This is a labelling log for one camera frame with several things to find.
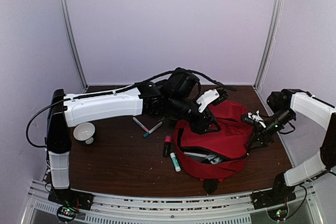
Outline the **grey ianra magazine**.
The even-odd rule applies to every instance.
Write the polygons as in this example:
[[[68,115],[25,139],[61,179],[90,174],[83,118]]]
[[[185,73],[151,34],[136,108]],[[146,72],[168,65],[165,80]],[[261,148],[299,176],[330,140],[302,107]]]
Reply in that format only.
[[[183,154],[194,160],[204,160],[207,157],[207,154],[195,152],[183,152]]]

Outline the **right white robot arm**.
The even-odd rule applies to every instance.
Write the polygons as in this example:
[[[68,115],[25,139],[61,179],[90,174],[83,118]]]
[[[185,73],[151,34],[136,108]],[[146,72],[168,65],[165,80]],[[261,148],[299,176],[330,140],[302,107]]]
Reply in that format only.
[[[271,109],[266,105],[266,100],[258,91],[253,96],[250,110],[260,110],[261,114],[271,114]],[[256,181],[254,192],[269,190],[272,187],[274,176],[286,168],[299,165],[300,162],[310,158],[322,145],[326,132],[316,123],[298,116],[295,132],[289,135],[274,135],[274,143],[268,147],[252,150],[249,162],[256,164]],[[321,205],[335,204],[335,176],[326,174],[310,183]]]

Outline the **red backpack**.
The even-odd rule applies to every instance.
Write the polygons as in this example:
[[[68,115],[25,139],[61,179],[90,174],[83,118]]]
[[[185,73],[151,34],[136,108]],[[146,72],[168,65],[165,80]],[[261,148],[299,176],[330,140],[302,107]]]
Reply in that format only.
[[[210,110],[221,126],[219,132],[196,134],[187,121],[180,120],[172,137],[179,164],[189,175],[203,182],[207,194],[214,193],[218,183],[243,170],[250,153],[249,137],[253,132],[253,127],[240,119],[248,112],[244,105],[226,100],[211,106]],[[215,154],[225,161],[216,165],[202,164],[202,160],[191,159],[183,152]]]

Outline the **grey pencil case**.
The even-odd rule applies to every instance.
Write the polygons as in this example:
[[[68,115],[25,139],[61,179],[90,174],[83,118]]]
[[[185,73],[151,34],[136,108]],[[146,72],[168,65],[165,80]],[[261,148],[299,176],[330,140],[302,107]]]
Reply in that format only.
[[[210,164],[210,165],[216,165],[224,162],[225,159],[221,156],[215,155],[215,154],[209,154],[206,155],[203,160],[201,161],[202,164]]]

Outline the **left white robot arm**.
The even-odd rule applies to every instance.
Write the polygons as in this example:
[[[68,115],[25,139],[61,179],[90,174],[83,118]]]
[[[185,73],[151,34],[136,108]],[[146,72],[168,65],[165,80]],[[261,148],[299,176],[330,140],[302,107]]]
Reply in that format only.
[[[65,94],[62,89],[56,90],[51,104],[35,114],[48,111],[42,147],[47,150],[56,198],[64,205],[76,199],[69,179],[69,128],[121,116],[157,115],[186,120],[197,134],[218,132],[221,127],[209,106],[225,101],[229,90],[236,91],[201,72],[180,67],[108,91]]]

